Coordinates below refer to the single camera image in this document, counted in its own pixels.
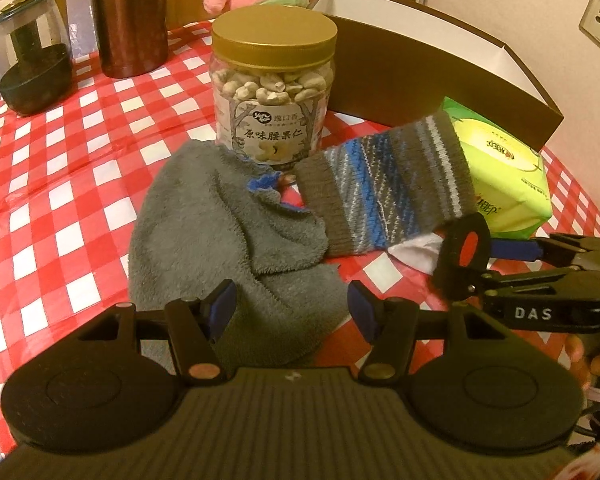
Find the person's right hand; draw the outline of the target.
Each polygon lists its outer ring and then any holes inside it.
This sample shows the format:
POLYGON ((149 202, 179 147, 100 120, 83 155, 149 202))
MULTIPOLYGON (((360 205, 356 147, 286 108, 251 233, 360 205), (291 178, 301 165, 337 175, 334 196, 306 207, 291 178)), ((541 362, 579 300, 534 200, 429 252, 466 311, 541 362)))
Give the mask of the person's right hand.
POLYGON ((600 354, 595 358, 585 356, 584 344, 577 335, 569 335, 565 352, 570 361, 570 372, 583 389, 587 389, 593 377, 600 377, 600 354))

